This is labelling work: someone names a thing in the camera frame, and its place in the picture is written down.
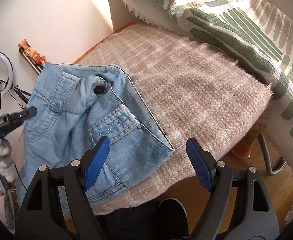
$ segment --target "jeans button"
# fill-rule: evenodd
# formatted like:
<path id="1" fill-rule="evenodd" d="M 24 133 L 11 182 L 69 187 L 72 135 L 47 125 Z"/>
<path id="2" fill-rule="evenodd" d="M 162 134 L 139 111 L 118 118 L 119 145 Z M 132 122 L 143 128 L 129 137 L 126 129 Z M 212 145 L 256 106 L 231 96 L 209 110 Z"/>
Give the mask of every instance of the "jeans button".
<path id="1" fill-rule="evenodd" d="M 106 88 L 105 88 L 105 86 L 96 86 L 93 89 L 93 92 L 96 95 L 104 94 L 104 93 L 106 93 Z"/>

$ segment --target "white glove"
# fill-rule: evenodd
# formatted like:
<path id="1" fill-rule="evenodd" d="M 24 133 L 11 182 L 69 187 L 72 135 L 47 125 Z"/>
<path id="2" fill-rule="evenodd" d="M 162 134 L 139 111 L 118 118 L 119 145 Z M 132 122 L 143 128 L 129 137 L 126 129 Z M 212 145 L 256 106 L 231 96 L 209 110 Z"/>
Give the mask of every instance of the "white glove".
<path id="1" fill-rule="evenodd" d="M 8 182 L 17 178 L 17 171 L 11 158 L 12 147 L 8 140 L 1 139 L 0 142 L 0 173 Z"/>

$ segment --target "person's foot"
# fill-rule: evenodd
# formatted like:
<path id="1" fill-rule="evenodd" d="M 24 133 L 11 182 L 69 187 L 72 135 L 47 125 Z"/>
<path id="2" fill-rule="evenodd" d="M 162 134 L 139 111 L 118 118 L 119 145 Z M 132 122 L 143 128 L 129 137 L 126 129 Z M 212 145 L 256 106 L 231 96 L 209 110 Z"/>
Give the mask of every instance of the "person's foot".
<path id="1" fill-rule="evenodd" d="M 189 228 L 187 225 L 186 210 L 177 198 L 163 199 L 156 216 L 159 239 L 188 238 Z"/>

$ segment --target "denim jeans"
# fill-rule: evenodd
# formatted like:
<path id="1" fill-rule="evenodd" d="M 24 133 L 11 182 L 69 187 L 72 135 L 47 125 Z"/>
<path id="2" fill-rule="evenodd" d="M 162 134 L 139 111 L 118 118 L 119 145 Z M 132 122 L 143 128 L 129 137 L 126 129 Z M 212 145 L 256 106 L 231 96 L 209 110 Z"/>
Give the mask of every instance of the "denim jeans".
<path id="1" fill-rule="evenodd" d="M 146 179 L 174 148 L 141 98 L 116 65 L 81 66 L 47 63 L 37 79 L 28 107 L 38 113 L 24 122 L 24 167 L 29 185 L 42 164 L 49 168 L 80 159 L 102 135 L 110 153 L 96 184 L 86 192 L 94 206 Z M 17 181 L 21 205 L 25 190 Z M 61 205 L 69 212 L 64 189 Z"/>

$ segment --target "silver rivet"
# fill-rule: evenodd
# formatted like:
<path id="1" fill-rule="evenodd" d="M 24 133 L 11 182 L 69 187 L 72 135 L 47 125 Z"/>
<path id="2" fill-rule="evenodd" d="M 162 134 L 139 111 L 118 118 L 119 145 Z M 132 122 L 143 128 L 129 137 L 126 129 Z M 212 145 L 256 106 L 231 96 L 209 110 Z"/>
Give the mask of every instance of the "silver rivet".
<path id="1" fill-rule="evenodd" d="M 250 168 L 248 168 L 249 171 L 256 173 L 257 169 L 256 167 L 251 166 Z"/>
<path id="2" fill-rule="evenodd" d="M 46 165 L 41 165 L 39 167 L 39 171 L 45 171 L 46 170 Z"/>
<path id="3" fill-rule="evenodd" d="M 79 166 L 80 165 L 80 161 L 79 160 L 74 160 L 71 162 L 71 165 L 76 167 L 76 166 Z"/>
<path id="4" fill-rule="evenodd" d="M 223 161 L 217 161 L 216 162 L 216 165 L 219 166 L 219 167 L 225 167 L 225 162 L 223 162 Z"/>

